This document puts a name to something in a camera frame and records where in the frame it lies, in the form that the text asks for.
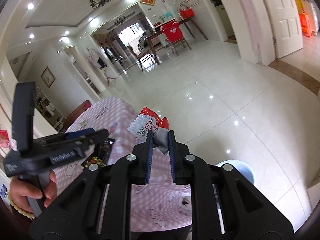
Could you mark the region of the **person's left hand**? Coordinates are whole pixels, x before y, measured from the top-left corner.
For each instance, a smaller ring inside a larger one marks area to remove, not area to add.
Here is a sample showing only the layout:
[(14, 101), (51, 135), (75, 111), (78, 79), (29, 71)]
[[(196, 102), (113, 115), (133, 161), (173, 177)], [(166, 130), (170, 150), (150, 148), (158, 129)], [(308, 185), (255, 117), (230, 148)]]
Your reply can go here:
[[(56, 176), (54, 171), (50, 172), (49, 178), (50, 182), (43, 191), (45, 195), (44, 207), (48, 207), (57, 197)], [(43, 194), (41, 190), (35, 186), (14, 177), (10, 182), (10, 196), (14, 204), (21, 210), (33, 213), (27, 197), (41, 199)]]

